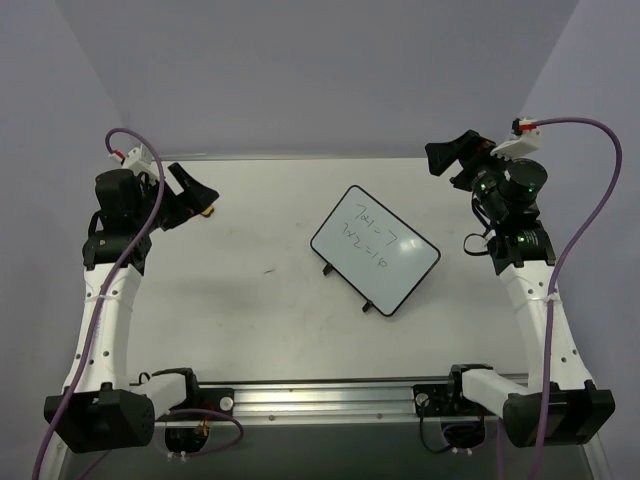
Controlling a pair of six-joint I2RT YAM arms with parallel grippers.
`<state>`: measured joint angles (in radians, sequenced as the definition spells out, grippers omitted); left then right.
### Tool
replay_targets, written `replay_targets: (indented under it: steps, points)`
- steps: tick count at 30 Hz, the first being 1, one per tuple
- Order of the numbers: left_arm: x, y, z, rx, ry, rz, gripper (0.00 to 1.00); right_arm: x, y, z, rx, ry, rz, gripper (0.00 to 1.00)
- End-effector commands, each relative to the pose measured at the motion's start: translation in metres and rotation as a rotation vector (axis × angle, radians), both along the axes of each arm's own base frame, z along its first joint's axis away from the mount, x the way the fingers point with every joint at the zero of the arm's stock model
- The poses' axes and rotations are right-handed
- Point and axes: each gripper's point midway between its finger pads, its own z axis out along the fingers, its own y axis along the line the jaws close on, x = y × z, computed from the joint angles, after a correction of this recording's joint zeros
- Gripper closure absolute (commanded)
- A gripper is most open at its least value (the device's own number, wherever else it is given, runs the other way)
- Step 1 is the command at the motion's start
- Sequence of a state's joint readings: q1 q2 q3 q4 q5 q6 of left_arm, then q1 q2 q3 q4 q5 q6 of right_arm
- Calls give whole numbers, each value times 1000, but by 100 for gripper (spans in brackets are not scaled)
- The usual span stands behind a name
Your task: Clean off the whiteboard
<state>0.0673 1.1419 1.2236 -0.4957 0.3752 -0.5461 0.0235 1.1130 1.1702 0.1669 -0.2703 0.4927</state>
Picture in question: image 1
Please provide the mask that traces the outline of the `white whiteboard black frame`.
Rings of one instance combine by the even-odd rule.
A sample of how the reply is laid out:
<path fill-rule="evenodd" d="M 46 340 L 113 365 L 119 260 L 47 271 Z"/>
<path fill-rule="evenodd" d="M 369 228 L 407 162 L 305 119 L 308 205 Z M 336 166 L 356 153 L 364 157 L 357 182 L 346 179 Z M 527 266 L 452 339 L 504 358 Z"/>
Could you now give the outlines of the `white whiteboard black frame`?
<path fill-rule="evenodd" d="M 440 250 L 358 185 L 350 186 L 310 240 L 323 274 L 339 274 L 364 311 L 393 316 L 441 259 Z"/>

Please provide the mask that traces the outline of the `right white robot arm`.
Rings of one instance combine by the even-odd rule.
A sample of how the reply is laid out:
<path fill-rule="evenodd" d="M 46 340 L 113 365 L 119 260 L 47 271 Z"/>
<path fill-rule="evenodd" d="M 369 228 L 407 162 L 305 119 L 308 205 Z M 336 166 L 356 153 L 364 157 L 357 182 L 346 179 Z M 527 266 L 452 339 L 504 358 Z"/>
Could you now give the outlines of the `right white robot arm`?
<path fill-rule="evenodd" d="M 425 147 L 432 175 L 461 166 L 450 182 L 471 193 L 486 224 L 488 255 L 511 300 L 528 368 L 520 385 L 488 365 L 454 365 L 441 403 L 459 413 L 476 406 L 498 416 L 519 448 L 534 446 L 539 434 L 546 446 L 580 445 L 614 413 L 615 401 L 584 365 L 559 297 L 558 260 L 536 203 L 548 174 L 529 159 L 534 149 L 523 139 L 496 145 L 473 130 Z"/>

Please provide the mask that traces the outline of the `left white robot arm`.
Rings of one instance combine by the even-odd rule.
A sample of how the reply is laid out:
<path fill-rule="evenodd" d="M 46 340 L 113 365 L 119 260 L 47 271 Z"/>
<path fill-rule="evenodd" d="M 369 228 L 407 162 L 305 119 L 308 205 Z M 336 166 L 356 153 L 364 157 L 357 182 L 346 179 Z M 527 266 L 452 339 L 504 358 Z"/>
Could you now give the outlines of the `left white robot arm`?
<path fill-rule="evenodd" d="M 44 404 L 45 419 L 76 454 L 145 446 L 167 410 L 190 419 L 201 409 L 200 391 L 188 384 L 172 387 L 157 407 L 154 390 L 134 391 L 126 374 L 135 296 L 152 246 L 142 226 L 151 219 L 152 230 L 174 229 L 219 197 L 180 164 L 168 170 L 180 193 L 160 186 L 148 170 L 118 168 L 95 179 L 99 209 L 82 248 L 85 305 L 77 351 L 62 393 Z"/>

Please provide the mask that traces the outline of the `yellow whiteboard eraser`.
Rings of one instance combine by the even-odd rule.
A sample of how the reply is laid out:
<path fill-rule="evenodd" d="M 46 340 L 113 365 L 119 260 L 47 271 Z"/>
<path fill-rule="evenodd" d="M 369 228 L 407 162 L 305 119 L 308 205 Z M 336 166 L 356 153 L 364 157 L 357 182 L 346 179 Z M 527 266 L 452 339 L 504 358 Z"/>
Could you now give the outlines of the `yellow whiteboard eraser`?
<path fill-rule="evenodd" d="M 215 211 L 215 206 L 211 205 L 207 209 L 205 209 L 203 212 L 201 212 L 200 215 L 202 217 L 209 218 L 214 213 L 214 211 Z"/>

